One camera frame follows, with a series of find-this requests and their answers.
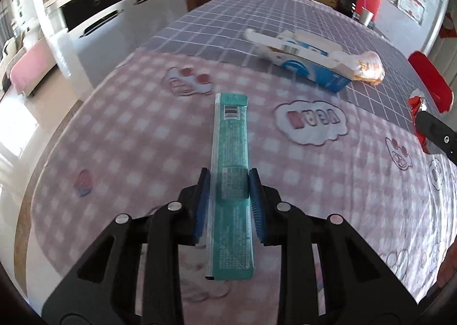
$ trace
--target floor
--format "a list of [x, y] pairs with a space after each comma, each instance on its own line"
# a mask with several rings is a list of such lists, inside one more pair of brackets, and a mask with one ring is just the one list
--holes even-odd
[[[30, 229], [26, 206], [33, 195], [29, 183], [37, 181], [36, 168], [44, 164], [44, 157], [51, 150], [48, 144], [55, 140], [54, 133], [62, 128], [62, 121], [71, 118], [68, 115], [81, 105], [78, 103], [81, 102], [57, 67], [40, 83], [34, 97], [17, 95], [11, 87], [0, 102], [0, 260], [25, 298], [26, 277], [46, 277], [38, 285], [45, 292], [47, 282], [53, 288], [59, 280], [44, 256], [40, 274], [26, 275], [27, 252], [38, 260], [42, 256], [33, 228]], [[23, 231], [21, 235], [23, 227], [30, 232], [30, 238], [26, 238], [28, 233]]]

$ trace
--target gray plaid bedsheet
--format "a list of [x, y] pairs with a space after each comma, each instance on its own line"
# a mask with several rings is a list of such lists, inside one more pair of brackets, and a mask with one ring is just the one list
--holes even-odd
[[316, 86], [257, 56], [253, 44], [244, 40], [247, 28], [269, 36], [285, 29], [303, 29], [339, 43], [347, 53], [359, 55], [374, 50], [386, 71], [383, 83], [373, 87], [354, 81], [338, 93], [339, 97], [413, 132], [407, 101], [412, 91], [419, 88], [426, 94], [431, 113], [439, 117], [419, 76], [395, 47], [366, 27], [314, 1], [213, 0], [171, 23], [145, 47], [229, 62]]

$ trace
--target barcode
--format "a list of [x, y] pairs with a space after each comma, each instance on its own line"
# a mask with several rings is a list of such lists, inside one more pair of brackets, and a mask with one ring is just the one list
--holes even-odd
[[239, 106], [224, 106], [224, 120], [239, 120]]
[[285, 45], [285, 44], [282, 46], [282, 51], [285, 53], [292, 54], [292, 55], [298, 54], [298, 48], [294, 48], [293, 46]]

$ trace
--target cartoon print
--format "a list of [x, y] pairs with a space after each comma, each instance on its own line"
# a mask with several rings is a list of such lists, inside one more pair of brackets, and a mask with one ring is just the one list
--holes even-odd
[[321, 146], [348, 133], [344, 112], [333, 104], [297, 100], [277, 106], [276, 127], [289, 140], [300, 145]]
[[444, 181], [444, 171], [441, 162], [434, 158], [429, 166], [430, 180], [437, 191], [442, 187]]
[[420, 268], [423, 269], [427, 263], [427, 254], [422, 253], [422, 258], [420, 260]]
[[404, 146], [399, 146], [395, 139], [386, 138], [386, 146], [390, 157], [400, 170], [406, 171], [413, 167], [413, 161]]
[[84, 197], [90, 194], [93, 187], [91, 173], [89, 173], [87, 169], [82, 170], [76, 178], [76, 182], [73, 187], [79, 197]]
[[170, 68], [162, 79], [162, 85], [174, 95], [211, 94], [213, 83], [206, 74], [195, 75], [192, 68]]
[[387, 258], [385, 254], [381, 254], [380, 257], [385, 261], [386, 265], [398, 277], [398, 279], [404, 283], [408, 274], [408, 251], [406, 249], [402, 249], [398, 253], [396, 251], [391, 251]]
[[[141, 259], [138, 267], [138, 277], [145, 276], [147, 248], [143, 245]], [[187, 246], [179, 247], [179, 276], [181, 285], [181, 300], [184, 303], [200, 303], [208, 299], [226, 297], [231, 289], [231, 282], [210, 281], [205, 278], [206, 246], [197, 245], [189, 249]], [[136, 298], [143, 297], [143, 287], [139, 285]], [[135, 313], [141, 314], [141, 301], [135, 303]]]
[[429, 273], [432, 273], [434, 270], [436, 270], [438, 268], [439, 260], [440, 260], [439, 253], [440, 253], [440, 243], [436, 243], [435, 245], [433, 245], [433, 250], [431, 252], [431, 257], [430, 257], [431, 264], [430, 264]]

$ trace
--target teal package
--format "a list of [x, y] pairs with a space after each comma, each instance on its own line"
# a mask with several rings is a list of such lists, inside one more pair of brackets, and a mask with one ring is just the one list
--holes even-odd
[[211, 280], [246, 280], [254, 275], [247, 104], [245, 95], [216, 94], [207, 220], [206, 277]]

